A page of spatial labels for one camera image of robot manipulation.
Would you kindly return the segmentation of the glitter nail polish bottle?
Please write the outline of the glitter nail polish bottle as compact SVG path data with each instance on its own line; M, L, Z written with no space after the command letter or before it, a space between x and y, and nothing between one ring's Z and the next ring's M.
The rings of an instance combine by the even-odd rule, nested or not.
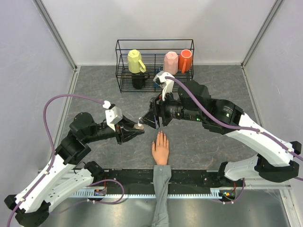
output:
M133 126L134 129L136 130L144 130L144 125L143 124L140 124L140 123L136 123L134 126Z

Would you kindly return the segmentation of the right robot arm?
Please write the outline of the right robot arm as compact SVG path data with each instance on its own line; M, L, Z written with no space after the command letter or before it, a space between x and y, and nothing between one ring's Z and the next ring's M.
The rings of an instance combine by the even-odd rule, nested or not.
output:
M222 186L243 178L263 178L274 183L299 179L300 166L294 157L300 157L301 143L283 141L233 102L211 98L205 85L194 80L180 83L178 99L163 90L150 100L149 110L139 122L158 129L173 119L200 122L210 132L240 141L256 152L242 161L221 163L217 181Z

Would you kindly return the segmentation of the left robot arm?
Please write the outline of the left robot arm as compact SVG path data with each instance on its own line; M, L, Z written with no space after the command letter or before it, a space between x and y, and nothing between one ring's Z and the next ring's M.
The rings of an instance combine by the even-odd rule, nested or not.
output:
M40 226L50 212L74 192L91 184L99 186L103 183L104 169L90 161L72 178L58 184L91 151L89 143L116 138L117 143L122 144L144 133L144 125L140 122L133 122L113 110L107 110L106 115L114 120L96 123L87 112L77 114L67 136L40 174L22 192L5 198L5 204L21 226Z

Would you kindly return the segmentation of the grey sleeved forearm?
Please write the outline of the grey sleeved forearm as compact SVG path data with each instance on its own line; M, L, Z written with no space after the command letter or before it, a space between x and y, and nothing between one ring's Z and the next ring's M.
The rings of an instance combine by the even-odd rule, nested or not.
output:
M156 196L156 207L152 227L168 227L169 215L167 208L168 185L171 179L169 165L155 165L153 170L153 186Z

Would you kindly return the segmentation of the mannequin hand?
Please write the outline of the mannequin hand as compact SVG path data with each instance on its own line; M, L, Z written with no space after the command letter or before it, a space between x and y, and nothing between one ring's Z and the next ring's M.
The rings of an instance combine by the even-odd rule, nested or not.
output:
M167 165L169 159L169 140L163 131L159 131L152 142L151 153L157 165Z

